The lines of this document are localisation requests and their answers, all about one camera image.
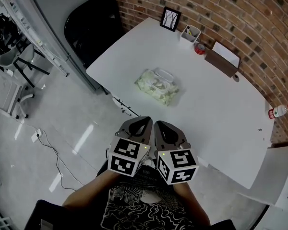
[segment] tile floor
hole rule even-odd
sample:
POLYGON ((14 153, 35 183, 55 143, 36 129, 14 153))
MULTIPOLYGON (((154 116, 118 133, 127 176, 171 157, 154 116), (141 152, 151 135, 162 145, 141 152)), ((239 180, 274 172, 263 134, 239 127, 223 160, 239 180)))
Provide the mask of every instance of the tile floor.
MULTIPOLYGON (((35 64, 50 70, 42 58, 35 64)), ((30 115, 24 124, 20 123, 22 118, 17 122, 0 116, 0 211, 10 216, 15 229, 20 230, 37 200, 61 205, 72 192, 63 189, 57 179, 52 149, 31 141, 35 131, 31 126, 46 132, 74 176, 86 184, 105 161, 105 149, 114 133, 129 118, 114 105, 110 95, 84 90, 55 68, 49 76, 36 74, 31 79, 36 83, 36 96, 24 107, 30 115)), ((47 143, 44 134, 41 140, 47 143)), ((81 187, 61 163, 59 167, 64 187, 81 187)), ((217 170, 201 167, 190 185, 212 223, 232 219, 238 230, 247 230, 264 208, 236 194, 236 183, 217 170)))

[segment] picture frame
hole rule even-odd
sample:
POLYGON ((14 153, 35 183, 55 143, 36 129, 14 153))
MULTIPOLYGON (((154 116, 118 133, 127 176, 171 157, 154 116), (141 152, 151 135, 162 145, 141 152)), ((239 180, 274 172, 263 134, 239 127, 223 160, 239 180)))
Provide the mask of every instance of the picture frame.
POLYGON ((160 26, 174 32, 176 31, 180 16, 181 12, 171 9, 169 7, 164 7, 160 26))

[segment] pen holder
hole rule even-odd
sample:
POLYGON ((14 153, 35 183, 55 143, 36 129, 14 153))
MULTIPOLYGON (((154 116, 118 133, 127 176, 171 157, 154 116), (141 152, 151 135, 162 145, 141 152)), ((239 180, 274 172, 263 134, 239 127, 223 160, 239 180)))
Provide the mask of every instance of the pen holder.
POLYGON ((194 48, 194 44, 201 34, 201 30, 192 25, 187 25, 182 31, 179 38, 179 43, 184 48, 194 48), (187 33, 187 28, 190 28, 191 35, 187 33))

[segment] brick wall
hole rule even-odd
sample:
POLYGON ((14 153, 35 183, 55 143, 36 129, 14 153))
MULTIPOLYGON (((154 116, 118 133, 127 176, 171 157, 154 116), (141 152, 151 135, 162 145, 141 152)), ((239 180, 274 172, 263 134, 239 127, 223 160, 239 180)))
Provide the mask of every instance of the brick wall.
MULTIPOLYGON (((240 72, 273 107, 288 104, 288 0, 117 1, 126 31, 147 17, 160 21, 164 6, 181 11, 178 30, 191 24, 207 47, 223 43, 241 57, 240 72)), ((288 114, 276 119, 271 141, 288 141, 288 114)))

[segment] water bottle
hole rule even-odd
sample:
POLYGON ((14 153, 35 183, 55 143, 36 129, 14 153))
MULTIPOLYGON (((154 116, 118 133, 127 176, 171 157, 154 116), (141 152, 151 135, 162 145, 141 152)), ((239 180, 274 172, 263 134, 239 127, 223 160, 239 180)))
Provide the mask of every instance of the water bottle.
POLYGON ((269 118, 273 119, 285 115, 288 112, 288 105, 279 105, 269 110, 269 118))

